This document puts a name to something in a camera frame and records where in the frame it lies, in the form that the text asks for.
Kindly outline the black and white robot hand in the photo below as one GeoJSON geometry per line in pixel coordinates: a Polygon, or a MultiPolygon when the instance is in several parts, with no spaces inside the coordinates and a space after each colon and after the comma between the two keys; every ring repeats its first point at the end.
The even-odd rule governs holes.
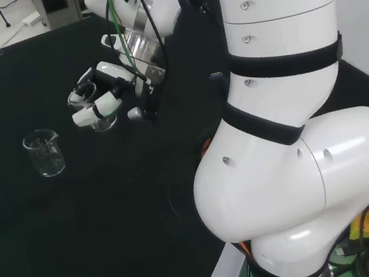
{"type": "Polygon", "coordinates": [[[127,29],[123,34],[125,48],[122,48],[117,34],[104,35],[101,43],[106,47],[113,45],[122,64],[128,63],[128,59],[132,58],[136,68],[146,79],[142,80],[123,65],[110,62],[99,62],[90,67],[80,77],[67,99],[67,105],[74,110],[73,122],[78,127],[92,127],[98,133],[107,131],[117,121],[121,105],[133,99],[136,104],[127,114],[129,119],[157,119],[153,88],[165,74],[160,67],[160,43],[137,31],[127,29]]]}

